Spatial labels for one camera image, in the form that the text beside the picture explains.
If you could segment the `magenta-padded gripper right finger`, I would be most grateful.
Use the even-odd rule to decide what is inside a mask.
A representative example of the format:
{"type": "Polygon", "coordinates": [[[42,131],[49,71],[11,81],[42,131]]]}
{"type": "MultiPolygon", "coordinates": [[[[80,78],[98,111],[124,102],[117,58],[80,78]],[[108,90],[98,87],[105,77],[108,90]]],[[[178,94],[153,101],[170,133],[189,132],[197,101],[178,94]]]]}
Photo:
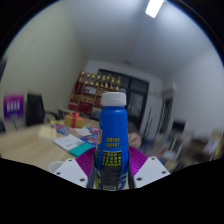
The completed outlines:
{"type": "Polygon", "coordinates": [[[129,177],[130,189],[141,188],[166,177],[170,172],[155,157],[147,157],[138,149],[129,147],[129,177]]]}

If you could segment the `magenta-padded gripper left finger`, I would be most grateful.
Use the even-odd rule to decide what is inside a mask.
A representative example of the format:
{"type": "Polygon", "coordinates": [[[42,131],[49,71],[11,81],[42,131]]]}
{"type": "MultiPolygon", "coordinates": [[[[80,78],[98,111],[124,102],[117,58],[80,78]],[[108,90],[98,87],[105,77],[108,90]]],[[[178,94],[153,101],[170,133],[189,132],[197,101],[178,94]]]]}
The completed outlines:
{"type": "Polygon", "coordinates": [[[92,189],[95,182],[95,147],[88,149],[76,159],[68,158],[53,171],[53,174],[78,186],[92,189]]]}

